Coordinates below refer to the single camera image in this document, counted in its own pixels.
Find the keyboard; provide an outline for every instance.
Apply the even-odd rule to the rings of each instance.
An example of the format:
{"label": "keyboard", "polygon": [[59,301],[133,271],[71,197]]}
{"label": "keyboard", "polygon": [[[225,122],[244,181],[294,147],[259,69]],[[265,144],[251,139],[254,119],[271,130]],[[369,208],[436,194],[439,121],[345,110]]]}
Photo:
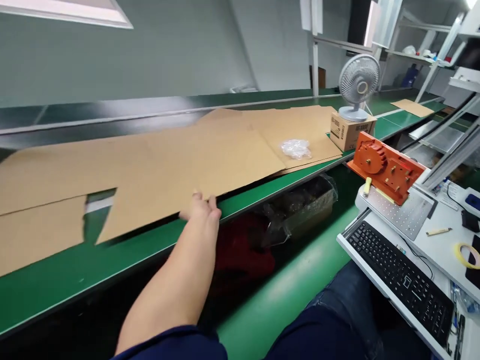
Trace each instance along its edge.
{"label": "keyboard", "polygon": [[443,347],[454,304],[410,259],[366,221],[348,242]]}

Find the hand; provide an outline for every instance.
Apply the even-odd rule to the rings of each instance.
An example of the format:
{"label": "hand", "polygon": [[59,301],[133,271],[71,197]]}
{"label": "hand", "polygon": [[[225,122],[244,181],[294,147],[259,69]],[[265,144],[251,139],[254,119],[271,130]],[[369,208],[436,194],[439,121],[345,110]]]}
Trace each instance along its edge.
{"label": "hand", "polygon": [[201,192],[194,192],[191,197],[189,209],[180,211],[178,215],[181,219],[189,221],[190,219],[209,219],[212,222],[220,221],[222,211],[217,208],[217,199],[210,196],[208,201],[202,199]]}

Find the small cardboard box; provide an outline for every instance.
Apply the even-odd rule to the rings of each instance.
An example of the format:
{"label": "small cardboard box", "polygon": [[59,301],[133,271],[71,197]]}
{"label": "small cardboard box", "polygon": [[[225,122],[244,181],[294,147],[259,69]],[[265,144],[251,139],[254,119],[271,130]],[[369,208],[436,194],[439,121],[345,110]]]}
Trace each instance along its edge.
{"label": "small cardboard box", "polygon": [[360,132],[373,135],[377,118],[368,115],[362,122],[345,120],[334,111],[331,113],[330,140],[343,152],[355,149]]}

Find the metal plate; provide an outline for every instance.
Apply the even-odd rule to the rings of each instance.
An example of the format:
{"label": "metal plate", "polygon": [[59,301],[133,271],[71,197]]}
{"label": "metal plate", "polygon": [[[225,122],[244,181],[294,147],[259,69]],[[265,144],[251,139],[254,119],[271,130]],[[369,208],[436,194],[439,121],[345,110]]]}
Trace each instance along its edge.
{"label": "metal plate", "polygon": [[380,195],[373,186],[364,199],[411,241],[415,241],[433,206],[415,192],[410,193],[402,206],[398,206]]}
{"label": "metal plate", "polygon": [[[427,122],[425,125],[420,126],[418,129],[412,131],[409,135],[412,139],[417,140],[419,137],[421,137],[426,132],[432,130],[438,124],[438,122],[432,120],[430,122]],[[446,154],[450,150],[450,148],[457,142],[457,140],[462,137],[463,134],[463,132],[457,129],[447,127],[434,138],[430,138],[428,139],[428,141],[424,142],[429,148],[437,150],[442,154]]]}

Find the yellow tape roll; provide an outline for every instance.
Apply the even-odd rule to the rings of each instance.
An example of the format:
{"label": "yellow tape roll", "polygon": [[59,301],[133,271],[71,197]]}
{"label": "yellow tape roll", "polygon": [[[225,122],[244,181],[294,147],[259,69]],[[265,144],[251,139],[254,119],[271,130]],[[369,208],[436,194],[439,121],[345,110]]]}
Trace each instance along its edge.
{"label": "yellow tape roll", "polygon": [[[475,265],[465,260],[465,258],[462,255],[462,248],[468,248],[468,250],[470,250],[471,254],[475,258]],[[470,246],[464,242],[459,242],[458,244],[455,245],[454,253],[458,261],[460,261],[461,264],[466,268],[480,270],[480,254],[473,246]]]}

